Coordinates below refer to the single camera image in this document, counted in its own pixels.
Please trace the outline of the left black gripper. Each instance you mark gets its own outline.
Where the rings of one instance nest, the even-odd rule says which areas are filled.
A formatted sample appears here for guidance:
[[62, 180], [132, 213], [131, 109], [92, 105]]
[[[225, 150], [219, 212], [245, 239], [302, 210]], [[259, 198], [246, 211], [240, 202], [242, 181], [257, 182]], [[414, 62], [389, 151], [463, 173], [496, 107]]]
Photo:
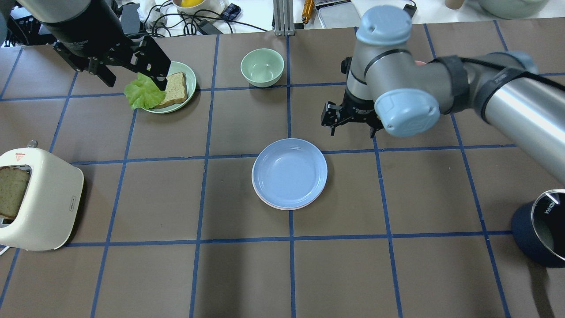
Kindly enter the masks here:
[[121, 66], [150, 78], [160, 91], [167, 87], [171, 60], [151, 36], [133, 42], [104, 0], [43, 0], [42, 24], [64, 46], [67, 60], [87, 70], [109, 88]]

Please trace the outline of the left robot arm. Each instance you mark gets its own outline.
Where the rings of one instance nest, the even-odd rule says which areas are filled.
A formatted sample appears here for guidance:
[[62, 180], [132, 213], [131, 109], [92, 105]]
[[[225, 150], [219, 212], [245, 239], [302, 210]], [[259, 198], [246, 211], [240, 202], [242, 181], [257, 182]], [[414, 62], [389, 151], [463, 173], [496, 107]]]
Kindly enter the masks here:
[[21, 0], [35, 20], [56, 38], [54, 50], [76, 71], [86, 71], [113, 87], [109, 66], [150, 78], [164, 91], [171, 60], [151, 36], [130, 39], [104, 0]]

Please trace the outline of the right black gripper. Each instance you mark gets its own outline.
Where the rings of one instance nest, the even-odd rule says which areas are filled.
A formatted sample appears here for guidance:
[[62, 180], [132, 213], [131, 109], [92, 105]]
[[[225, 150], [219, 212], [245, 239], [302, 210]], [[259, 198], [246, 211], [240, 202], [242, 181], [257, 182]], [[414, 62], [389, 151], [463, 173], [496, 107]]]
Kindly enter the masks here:
[[371, 99], [356, 97], [347, 88], [340, 105], [326, 102], [321, 114], [321, 125], [330, 129], [330, 135], [335, 135], [339, 125], [347, 123], [365, 123], [369, 125], [369, 138], [374, 138], [376, 133], [384, 129], [383, 123], [375, 111], [375, 103]]

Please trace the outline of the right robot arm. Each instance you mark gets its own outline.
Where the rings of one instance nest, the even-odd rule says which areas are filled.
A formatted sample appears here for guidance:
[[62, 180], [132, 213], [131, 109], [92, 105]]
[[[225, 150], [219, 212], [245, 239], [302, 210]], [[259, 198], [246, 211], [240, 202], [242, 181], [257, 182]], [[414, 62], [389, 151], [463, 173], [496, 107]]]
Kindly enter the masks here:
[[375, 6], [362, 16], [354, 54], [341, 65], [343, 101], [326, 103], [321, 125], [334, 134], [340, 125], [365, 123], [371, 138], [380, 129], [410, 137], [443, 114], [472, 109], [564, 181], [563, 85], [539, 75], [524, 52], [444, 56], [418, 66], [407, 47], [411, 30], [411, 16], [395, 6]]

